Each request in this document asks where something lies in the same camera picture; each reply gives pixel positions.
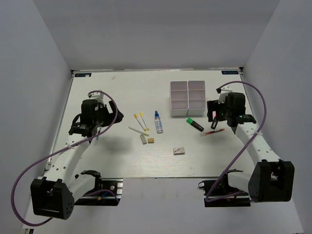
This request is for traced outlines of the yellow capped white marker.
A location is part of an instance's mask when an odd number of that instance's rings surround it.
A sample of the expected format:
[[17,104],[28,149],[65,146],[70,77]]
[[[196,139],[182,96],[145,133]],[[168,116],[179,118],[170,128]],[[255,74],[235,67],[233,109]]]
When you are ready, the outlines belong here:
[[143,126],[143,124],[140,122],[140,120],[139,120],[137,114],[134,114],[134,117],[135,117],[136,121],[139,123],[140,127],[143,129],[143,131],[146,132],[147,130],[146,130],[146,128]]

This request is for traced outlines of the red clear pen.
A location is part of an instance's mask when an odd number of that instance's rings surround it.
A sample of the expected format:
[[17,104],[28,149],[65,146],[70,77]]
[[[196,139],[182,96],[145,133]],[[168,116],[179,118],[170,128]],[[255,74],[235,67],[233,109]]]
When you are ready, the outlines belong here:
[[219,132],[223,132],[225,131],[225,129],[218,129],[218,130],[213,130],[213,131],[209,131],[209,132],[205,132],[205,133],[200,133],[200,136],[207,136],[207,135],[211,135],[211,134],[215,134],[215,133],[219,133]]

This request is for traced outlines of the green capped black highlighter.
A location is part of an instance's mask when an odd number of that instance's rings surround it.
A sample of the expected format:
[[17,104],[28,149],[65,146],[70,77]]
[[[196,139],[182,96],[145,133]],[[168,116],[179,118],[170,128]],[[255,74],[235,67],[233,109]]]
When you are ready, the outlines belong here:
[[204,128],[201,125],[199,125],[197,122],[195,122],[193,119],[187,118],[186,122],[190,124],[191,126],[193,126],[194,128],[196,128],[197,130],[199,130],[200,132],[204,131]]

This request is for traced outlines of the pale yellow capped marker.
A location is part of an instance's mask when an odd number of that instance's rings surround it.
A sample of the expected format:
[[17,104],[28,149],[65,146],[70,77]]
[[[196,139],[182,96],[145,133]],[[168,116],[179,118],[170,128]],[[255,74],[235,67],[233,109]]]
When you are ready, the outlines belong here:
[[129,128],[130,130],[135,131],[135,132],[137,132],[137,133],[139,133],[139,134],[142,134],[142,135],[144,135],[144,136],[147,136],[147,137],[149,136],[148,133],[146,133],[146,132],[144,132],[144,131],[137,130],[137,129],[131,127],[131,126],[128,126],[128,128]]

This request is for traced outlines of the blue capped spray bottle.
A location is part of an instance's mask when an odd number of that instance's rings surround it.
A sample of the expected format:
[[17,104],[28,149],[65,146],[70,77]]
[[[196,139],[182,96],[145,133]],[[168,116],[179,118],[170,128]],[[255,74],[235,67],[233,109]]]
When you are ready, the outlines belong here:
[[156,126],[156,132],[158,134],[163,133],[162,122],[161,122],[160,116],[158,114],[158,111],[155,111],[155,126]]

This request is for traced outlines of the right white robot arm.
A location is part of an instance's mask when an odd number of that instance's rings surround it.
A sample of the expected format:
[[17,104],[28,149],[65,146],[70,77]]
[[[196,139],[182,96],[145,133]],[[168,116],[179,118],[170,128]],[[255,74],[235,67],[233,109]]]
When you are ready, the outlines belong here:
[[246,192],[253,202],[288,202],[292,197],[294,165],[282,160],[260,134],[256,120],[246,113],[246,99],[243,93],[221,95],[222,101],[207,102],[208,121],[216,125],[226,121],[247,151],[254,163],[252,174],[232,170],[228,166],[207,192],[207,202],[213,202],[209,196],[220,185],[225,194],[235,195]]

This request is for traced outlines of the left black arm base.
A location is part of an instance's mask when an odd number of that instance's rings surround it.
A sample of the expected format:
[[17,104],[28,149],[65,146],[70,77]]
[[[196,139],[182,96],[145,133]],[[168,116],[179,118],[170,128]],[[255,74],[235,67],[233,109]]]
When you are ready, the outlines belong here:
[[87,192],[75,202],[75,206],[112,206],[119,204],[123,178],[103,178],[100,186]]

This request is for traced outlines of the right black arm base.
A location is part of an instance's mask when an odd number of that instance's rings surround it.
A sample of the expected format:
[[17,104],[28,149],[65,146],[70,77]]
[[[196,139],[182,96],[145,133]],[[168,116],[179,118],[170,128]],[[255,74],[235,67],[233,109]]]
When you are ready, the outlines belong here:
[[213,202],[207,202],[205,197],[207,196],[208,191],[213,186],[216,178],[207,178],[198,183],[198,188],[204,192],[204,205],[206,208],[225,208],[225,207],[250,207],[251,202],[249,194],[244,192],[239,195],[230,196],[230,194],[238,193],[239,189],[230,187],[228,182],[225,180],[219,182],[218,185],[214,188],[209,199],[214,199],[220,196],[227,195],[226,198],[219,199]]

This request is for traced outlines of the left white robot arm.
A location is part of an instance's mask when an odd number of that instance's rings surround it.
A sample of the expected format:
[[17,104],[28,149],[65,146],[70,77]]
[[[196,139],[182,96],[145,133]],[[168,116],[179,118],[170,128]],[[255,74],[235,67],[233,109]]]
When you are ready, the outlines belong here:
[[31,200],[35,215],[68,219],[74,204],[86,194],[99,194],[103,189],[101,174],[84,170],[75,174],[83,153],[96,137],[100,127],[107,128],[123,119],[123,114],[111,100],[110,113],[106,104],[96,97],[84,100],[80,114],[76,115],[69,130],[68,142],[43,178],[31,183]]

